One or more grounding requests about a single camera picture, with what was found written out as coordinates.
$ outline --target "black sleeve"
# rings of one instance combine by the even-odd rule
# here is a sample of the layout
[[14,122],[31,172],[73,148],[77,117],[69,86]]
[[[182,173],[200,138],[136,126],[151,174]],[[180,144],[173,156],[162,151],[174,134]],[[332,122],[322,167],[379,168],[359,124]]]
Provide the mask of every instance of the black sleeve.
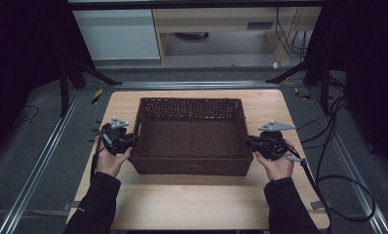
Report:
[[319,234],[319,230],[304,207],[291,177],[267,183],[264,194],[270,207],[269,228],[271,234]]
[[109,234],[116,212],[116,197],[121,182],[111,175],[96,173],[95,179],[64,234]]

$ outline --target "black curtain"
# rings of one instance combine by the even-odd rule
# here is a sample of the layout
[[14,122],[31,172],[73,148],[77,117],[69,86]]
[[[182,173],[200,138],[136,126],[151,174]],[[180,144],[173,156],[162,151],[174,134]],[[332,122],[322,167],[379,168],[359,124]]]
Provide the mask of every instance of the black curtain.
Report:
[[[348,2],[322,9],[307,57],[327,56],[331,70],[346,72],[345,94],[365,136],[388,160],[388,0]],[[317,82],[322,68],[310,67],[305,83]]]
[[[0,143],[29,93],[57,80],[58,68],[67,56],[95,69],[72,12],[47,8],[38,0],[0,1]],[[78,68],[72,71],[81,72]]]

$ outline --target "hand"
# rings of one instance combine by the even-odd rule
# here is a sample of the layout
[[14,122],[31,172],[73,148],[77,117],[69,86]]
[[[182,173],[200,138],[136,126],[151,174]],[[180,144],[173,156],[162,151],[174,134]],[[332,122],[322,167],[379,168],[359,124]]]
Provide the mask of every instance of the hand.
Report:
[[103,146],[103,142],[101,147],[103,149],[99,152],[99,157],[97,158],[96,171],[116,177],[121,170],[122,164],[130,158],[133,149],[130,147],[124,154],[115,156]]
[[[294,146],[288,140],[286,140],[286,144],[294,148]],[[280,157],[277,160],[269,161],[265,159],[258,151],[255,151],[254,155],[256,156],[257,161],[266,169],[267,176],[270,180],[277,180],[291,176],[294,162],[290,161],[286,157]],[[288,151],[284,154],[284,156],[287,155],[291,155],[291,153]]]

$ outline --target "brown woven basket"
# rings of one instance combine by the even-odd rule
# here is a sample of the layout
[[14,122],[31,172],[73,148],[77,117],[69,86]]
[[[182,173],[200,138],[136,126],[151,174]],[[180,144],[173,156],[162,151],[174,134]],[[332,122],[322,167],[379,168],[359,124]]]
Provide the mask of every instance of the brown woven basket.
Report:
[[238,98],[140,100],[129,159],[142,175],[245,176],[252,162]]

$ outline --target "wooden table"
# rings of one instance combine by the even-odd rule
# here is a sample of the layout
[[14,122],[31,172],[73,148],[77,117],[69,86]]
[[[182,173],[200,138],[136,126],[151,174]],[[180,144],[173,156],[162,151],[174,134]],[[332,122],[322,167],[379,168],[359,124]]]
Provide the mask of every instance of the wooden table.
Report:
[[[111,97],[102,121],[115,116],[134,128],[140,98],[241,98],[250,135],[258,136],[258,127],[275,120],[292,124],[283,95],[278,90],[202,90],[117,92]],[[295,130],[284,137],[304,153]],[[75,200],[81,200],[89,188],[90,160],[84,171]],[[122,186],[117,198],[116,230],[222,230],[268,229],[269,207],[263,193],[268,182],[264,168],[254,159],[246,176],[210,175],[139,175],[125,162],[118,179]],[[296,164],[293,180],[309,214],[320,229],[329,226],[324,210],[312,210],[310,202],[318,197],[302,168]]]

